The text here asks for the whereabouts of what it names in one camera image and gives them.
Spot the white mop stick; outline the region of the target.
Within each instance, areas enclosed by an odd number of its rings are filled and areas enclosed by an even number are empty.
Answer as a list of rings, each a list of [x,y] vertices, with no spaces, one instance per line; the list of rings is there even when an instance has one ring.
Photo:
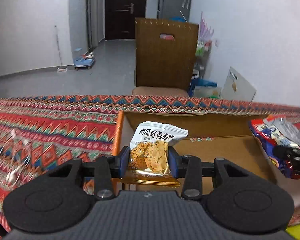
[[[57,72],[58,73],[66,73],[68,71],[68,68],[63,65],[57,25],[54,25],[54,30],[55,30],[55,36],[56,36],[58,56],[59,56],[59,61],[60,61],[60,67],[58,67]]]

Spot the blue box on floor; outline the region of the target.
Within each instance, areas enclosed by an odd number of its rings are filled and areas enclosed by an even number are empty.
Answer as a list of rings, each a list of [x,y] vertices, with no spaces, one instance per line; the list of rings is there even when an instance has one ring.
[[[221,87],[217,86],[215,82],[195,78],[191,80],[188,94],[195,98],[218,99],[221,94]]]

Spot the oat crisp snack packet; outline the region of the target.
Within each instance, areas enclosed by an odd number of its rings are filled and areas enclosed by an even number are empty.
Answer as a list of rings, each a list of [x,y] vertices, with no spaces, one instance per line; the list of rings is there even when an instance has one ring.
[[[128,185],[179,187],[173,146],[188,136],[188,131],[171,124],[146,121],[132,128],[123,121],[120,147],[127,146],[128,164],[122,182]]]

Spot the brown stool seat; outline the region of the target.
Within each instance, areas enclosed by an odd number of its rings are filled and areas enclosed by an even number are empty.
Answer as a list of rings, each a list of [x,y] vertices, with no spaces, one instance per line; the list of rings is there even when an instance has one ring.
[[[174,96],[186,97],[189,95],[187,91],[179,88],[164,88],[164,87],[136,87],[132,90],[132,95],[145,95],[145,96]]]

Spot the orange cardboard snack box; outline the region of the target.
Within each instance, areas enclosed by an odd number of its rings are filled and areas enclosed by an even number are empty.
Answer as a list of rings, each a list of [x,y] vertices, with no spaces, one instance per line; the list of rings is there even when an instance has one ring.
[[[129,145],[135,129],[144,121],[171,124],[188,130],[187,138],[175,145],[180,155],[191,154],[212,162],[223,157],[286,190],[300,206],[300,179],[288,179],[270,162],[260,142],[251,133],[253,115],[164,114],[120,111],[117,117],[113,154]]]

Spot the dark entrance door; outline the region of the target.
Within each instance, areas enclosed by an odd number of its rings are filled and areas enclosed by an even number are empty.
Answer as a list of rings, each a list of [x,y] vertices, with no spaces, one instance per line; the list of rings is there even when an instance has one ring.
[[[105,0],[105,39],[133,40],[135,19],[145,14],[146,0]]]

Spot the white board leaning on wall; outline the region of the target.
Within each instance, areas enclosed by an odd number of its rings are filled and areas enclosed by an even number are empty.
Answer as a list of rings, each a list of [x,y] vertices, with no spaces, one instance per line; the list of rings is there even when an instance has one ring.
[[[255,94],[256,89],[237,70],[230,67],[221,91],[221,98],[251,102]]]

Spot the blue pet feeding tray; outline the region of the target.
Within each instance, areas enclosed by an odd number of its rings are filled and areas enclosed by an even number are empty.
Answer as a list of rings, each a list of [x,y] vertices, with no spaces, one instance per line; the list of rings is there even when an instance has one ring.
[[[74,59],[74,69],[88,68],[90,69],[95,62],[94,53],[83,54]]]

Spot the red blue snack bag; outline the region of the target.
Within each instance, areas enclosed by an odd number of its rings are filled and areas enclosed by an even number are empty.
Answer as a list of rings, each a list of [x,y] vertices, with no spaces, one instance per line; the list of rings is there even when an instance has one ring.
[[[249,128],[271,163],[285,177],[299,179],[300,175],[293,174],[284,161],[273,155],[273,149],[280,145],[300,150],[300,118],[269,116],[249,121]]]

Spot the colourful patterned tablecloth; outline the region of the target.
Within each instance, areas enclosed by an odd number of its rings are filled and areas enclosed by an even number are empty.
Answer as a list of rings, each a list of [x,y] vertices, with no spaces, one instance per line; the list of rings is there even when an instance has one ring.
[[[208,98],[63,95],[0,99],[0,224],[5,230],[9,226],[2,204],[12,189],[74,157],[91,162],[113,155],[120,111],[300,118],[299,107]],[[300,223],[300,210],[292,223]]]

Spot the cluttered storage rack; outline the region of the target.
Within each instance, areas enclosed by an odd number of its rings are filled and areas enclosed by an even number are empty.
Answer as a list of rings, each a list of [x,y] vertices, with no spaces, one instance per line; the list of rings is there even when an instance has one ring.
[[[214,30],[212,27],[209,27],[203,12],[200,14],[200,23],[199,23],[199,32],[196,48],[196,62],[194,64],[194,72],[198,78],[203,79],[207,63],[210,58],[211,48],[212,48],[212,38],[214,35]]]

